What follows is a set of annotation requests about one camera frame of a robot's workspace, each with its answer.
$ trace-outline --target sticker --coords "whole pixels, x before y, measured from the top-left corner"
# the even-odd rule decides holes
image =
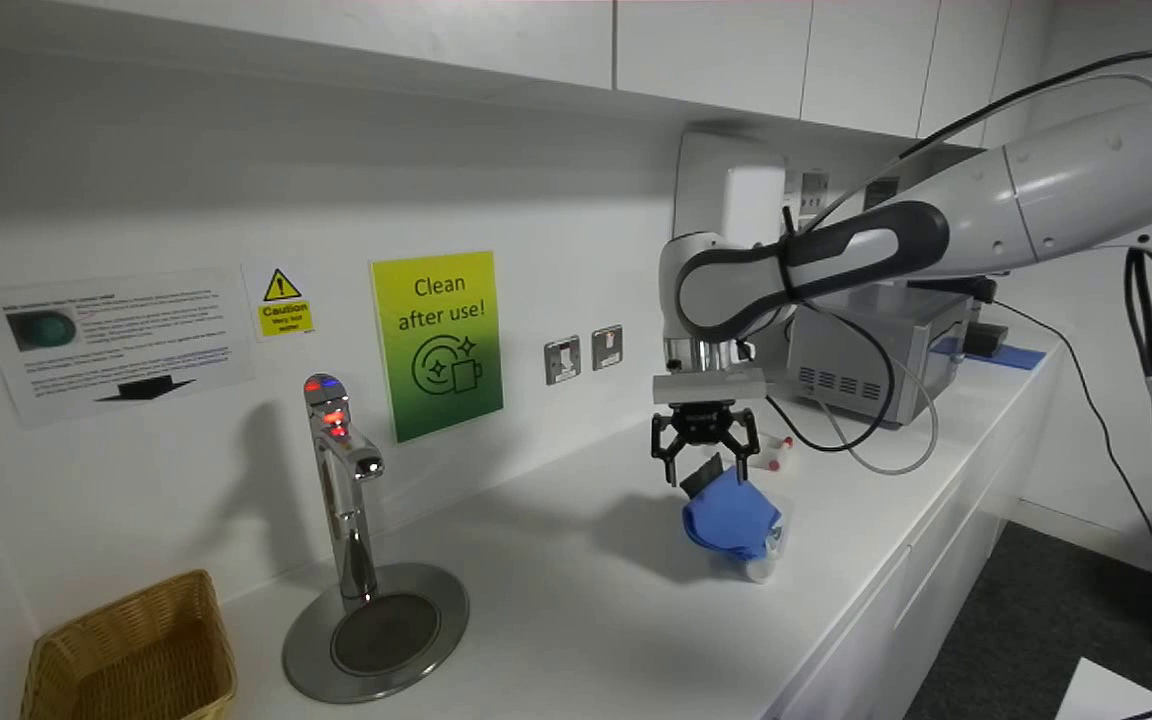
[[[373,262],[394,434],[504,408],[490,252]]]
[[[233,277],[0,287],[0,373],[24,425],[155,401],[233,373]]]
[[[311,302],[293,283],[293,277],[274,267],[261,299],[261,335],[308,335],[308,333],[311,333]]]

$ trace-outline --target drip tray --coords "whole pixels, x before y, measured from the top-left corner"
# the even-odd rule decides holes
[[[287,678],[323,704],[369,704],[435,670],[459,644],[469,597],[430,563],[380,567],[380,597],[344,603],[326,589],[284,644]]]

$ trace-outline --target white cabinet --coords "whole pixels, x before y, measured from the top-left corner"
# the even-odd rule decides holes
[[[998,0],[938,0],[920,137],[930,137],[991,99],[1004,27],[1009,2]],[[980,143],[985,123],[972,123],[951,139]]]
[[[798,114],[811,0],[619,0],[617,89]]]
[[[914,137],[936,0],[817,0],[805,121]]]
[[[323,49],[612,89],[612,0],[68,0]]]
[[[1004,33],[1004,54],[998,72],[991,78],[991,95],[1009,95],[1043,72],[1043,51],[1048,51],[1048,27],[1050,27],[1050,0],[1009,0],[1009,33]],[[1004,113],[995,113],[985,123],[985,143],[1009,143],[1023,137],[1033,114],[1033,99],[1018,99]]]

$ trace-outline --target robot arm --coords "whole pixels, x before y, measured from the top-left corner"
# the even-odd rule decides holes
[[[767,248],[681,234],[665,316],[702,342],[871,280],[998,277],[1152,224],[1152,105],[980,153],[889,203]]]

